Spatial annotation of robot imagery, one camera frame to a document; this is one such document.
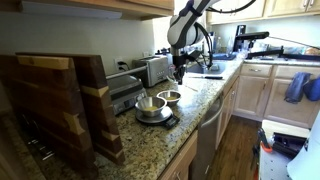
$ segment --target granite countertop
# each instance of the granite countertop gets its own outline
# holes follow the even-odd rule
[[[95,163],[99,168],[98,179],[157,179],[195,130],[208,108],[217,99],[225,84],[242,63],[242,60],[227,61],[226,70],[222,74],[223,80],[188,78],[185,76],[183,85],[165,81],[153,88],[148,88],[148,96],[155,96],[164,90],[176,90],[181,93],[181,100],[177,106],[172,107],[173,113],[180,118],[179,124],[171,130],[159,126],[143,125],[135,119],[135,109],[118,116],[116,121],[126,161],[124,165],[118,166],[96,153]],[[244,60],[244,63],[320,66],[320,62],[280,60]],[[17,148],[24,146],[23,143],[15,143],[15,145]],[[58,157],[41,161],[36,153],[30,152],[34,159],[30,158],[30,153],[27,152],[23,156],[31,159],[28,162],[36,161],[37,165],[35,163],[32,163],[32,167],[29,165],[33,169],[32,171],[36,172],[34,173],[36,179],[43,179],[39,174],[40,170],[47,179],[81,179],[78,173],[75,173]]]

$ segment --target cabinet door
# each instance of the cabinet door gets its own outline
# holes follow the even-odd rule
[[[309,0],[271,0],[268,16],[279,16],[306,12]]]
[[[223,0],[213,4],[211,7],[216,10],[230,11],[236,8],[238,0]],[[232,21],[235,16],[234,14],[220,14],[215,12],[208,13],[208,22],[210,23],[224,23]]]
[[[189,165],[197,152],[197,140],[198,131],[195,130],[158,178],[159,180],[188,180]]]
[[[320,0],[310,0],[307,11],[308,12],[320,11]]]
[[[251,0],[239,0],[236,8],[240,8],[246,5],[250,1]],[[241,20],[241,19],[252,19],[252,18],[262,17],[265,2],[266,2],[265,0],[256,0],[256,2],[254,2],[247,9],[237,12],[235,14],[234,19]]]
[[[312,127],[319,111],[319,102],[309,101],[305,96],[298,104],[284,100],[286,90],[292,80],[275,79],[264,117],[270,120],[304,128]]]
[[[253,116],[262,116],[261,99],[266,94],[269,78],[240,76],[234,111]]]
[[[231,118],[231,115],[233,113],[234,110],[234,104],[235,104],[235,100],[236,100],[236,92],[237,92],[237,86],[238,86],[238,80],[235,81],[235,83],[232,85],[232,87],[230,88],[229,92],[227,93],[227,95],[224,97],[224,105],[223,105],[223,111],[221,114],[221,119],[219,120],[219,135],[218,135],[218,139],[217,139],[217,144],[216,144],[216,149],[219,146],[219,143],[222,139],[222,136],[225,132],[225,130],[227,129],[229,120]]]
[[[174,9],[174,1],[173,0],[165,0],[165,1],[155,1],[155,0],[123,0],[135,4],[141,4],[141,5],[147,5],[147,6],[152,6],[152,7],[157,7],[157,8],[162,8],[162,9],[169,9],[173,10]]]

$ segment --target metal bowl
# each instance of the metal bowl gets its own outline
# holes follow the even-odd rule
[[[145,97],[143,99],[140,99],[136,103],[136,108],[142,112],[143,115],[147,117],[155,117],[158,116],[162,109],[166,107],[167,101],[164,98],[161,97]],[[157,107],[155,110],[146,110],[150,107]]]
[[[175,106],[178,101],[181,99],[181,94],[177,91],[162,91],[157,94],[157,97],[162,97],[167,100],[167,105],[172,107]]]

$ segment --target cutting board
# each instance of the cutting board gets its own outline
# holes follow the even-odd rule
[[[0,78],[20,124],[95,179],[98,169],[72,58],[0,56]]]
[[[94,150],[116,164],[123,164],[123,146],[101,56],[48,53],[17,55],[73,59]]]

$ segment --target black cable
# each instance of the black cable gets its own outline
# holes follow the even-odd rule
[[[272,36],[269,36],[269,38],[273,38],[273,39],[279,39],[279,40],[282,40],[282,41],[288,41],[288,42],[292,42],[292,43],[296,43],[296,44],[300,44],[300,45],[304,45],[304,46],[309,46],[309,47],[312,47],[312,48],[315,48],[315,49],[318,49],[318,50],[320,50],[320,48],[318,48],[318,47],[315,47],[315,46],[311,46],[311,45],[308,45],[308,44],[304,44],[304,43],[301,43],[301,42],[297,42],[297,41],[292,41],[292,40],[288,40],[288,39],[282,39],[282,38],[278,38],[278,37],[272,37]]]
[[[127,66],[127,68],[128,68],[128,70],[130,70],[130,68],[129,68],[128,64],[127,64],[127,63],[125,63],[125,62],[123,62],[123,61],[119,61],[119,62],[118,62],[118,65],[119,65],[119,66],[126,65],[126,66]]]
[[[119,67],[119,70],[126,71],[123,67]]]
[[[204,29],[204,27],[199,24],[199,23],[195,23],[195,27],[199,28],[201,30],[201,32],[203,33],[204,37],[206,38],[206,42],[209,48],[209,64],[207,65],[208,68],[210,68],[212,66],[212,52],[213,52],[213,43],[211,41],[210,35],[207,32],[206,29]]]
[[[238,8],[238,9],[235,9],[235,10],[231,10],[231,11],[222,11],[222,9],[220,10],[216,10],[212,7],[209,7],[208,9],[206,9],[206,11],[210,11],[210,12],[217,12],[217,13],[220,13],[220,14],[231,14],[231,13],[236,13],[236,12],[239,12],[239,11],[242,11],[246,8],[248,8],[249,6],[251,6],[254,2],[256,2],[256,0],[252,0],[250,1],[248,4],[242,6],[241,8]]]

